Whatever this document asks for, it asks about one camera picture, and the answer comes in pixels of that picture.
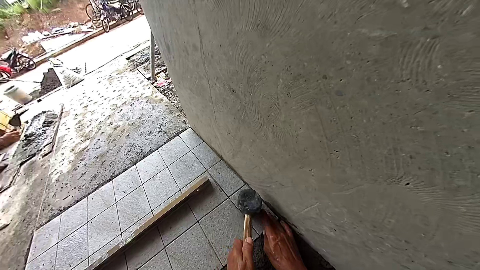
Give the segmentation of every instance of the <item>mallet head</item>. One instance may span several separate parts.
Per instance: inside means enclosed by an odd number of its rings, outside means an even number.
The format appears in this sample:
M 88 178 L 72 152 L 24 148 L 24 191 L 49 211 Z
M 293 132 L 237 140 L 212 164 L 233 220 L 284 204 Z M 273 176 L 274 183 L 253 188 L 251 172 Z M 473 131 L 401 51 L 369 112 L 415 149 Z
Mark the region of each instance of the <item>mallet head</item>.
M 262 210 L 262 198 L 256 191 L 247 188 L 240 191 L 237 205 L 242 214 L 254 215 Z

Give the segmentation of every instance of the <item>concrete wall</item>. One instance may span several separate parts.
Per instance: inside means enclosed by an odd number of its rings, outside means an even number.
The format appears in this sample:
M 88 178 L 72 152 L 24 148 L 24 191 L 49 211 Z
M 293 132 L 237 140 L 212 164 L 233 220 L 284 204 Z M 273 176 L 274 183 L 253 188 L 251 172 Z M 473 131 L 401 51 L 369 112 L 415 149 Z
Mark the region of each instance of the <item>concrete wall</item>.
M 476 0 L 142 4 L 194 130 L 338 270 L 480 267 Z

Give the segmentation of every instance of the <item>red motorcycle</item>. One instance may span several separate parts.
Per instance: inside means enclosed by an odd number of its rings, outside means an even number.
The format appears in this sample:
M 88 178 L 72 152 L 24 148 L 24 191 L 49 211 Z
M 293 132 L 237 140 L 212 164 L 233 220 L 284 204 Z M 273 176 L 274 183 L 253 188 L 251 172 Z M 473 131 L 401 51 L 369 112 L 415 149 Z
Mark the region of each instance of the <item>red motorcycle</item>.
M 23 69 L 32 70 L 36 63 L 28 54 L 19 52 L 17 48 L 4 53 L 0 59 L 0 83 L 6 83 L 9 79 Z

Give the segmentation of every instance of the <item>hand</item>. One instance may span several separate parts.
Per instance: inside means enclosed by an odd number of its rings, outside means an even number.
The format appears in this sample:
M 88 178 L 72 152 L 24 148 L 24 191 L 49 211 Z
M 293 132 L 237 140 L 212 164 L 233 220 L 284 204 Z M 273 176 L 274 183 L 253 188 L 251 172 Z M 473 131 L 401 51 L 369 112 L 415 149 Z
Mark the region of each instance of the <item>hand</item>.
M 276 270 L 306 270 L 293 238 L 292 230 L 283 221 L 278 223 L 263 213 L 264 251 Z
M 233 248 L 227 259 L 227 270 L 255 270 L 253 263 L 253 239 L 233 240 Z
M 4 145 L 4 147 L 7 147 L 11 145 L 14 142 L 18 142 L 20 140 L 20 131 L 11 131 L 8 133 L 5 133 L 1 139 L 1 144 Z

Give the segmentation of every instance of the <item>green grass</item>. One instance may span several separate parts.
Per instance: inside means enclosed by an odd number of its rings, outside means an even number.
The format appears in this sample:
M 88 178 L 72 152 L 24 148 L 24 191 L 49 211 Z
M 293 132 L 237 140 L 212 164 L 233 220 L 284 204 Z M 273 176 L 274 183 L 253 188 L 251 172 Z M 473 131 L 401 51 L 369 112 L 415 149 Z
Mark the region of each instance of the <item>green grass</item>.
M 15 16 L 20 16 L 29 11 L 49 12 L 53 9 L 58 0 L 25 0 L 28 3 L 28 9 L 24 8 L 23 3 L 15 3 L 0 8 L 0 29 L 5 27 L 5 21 Z

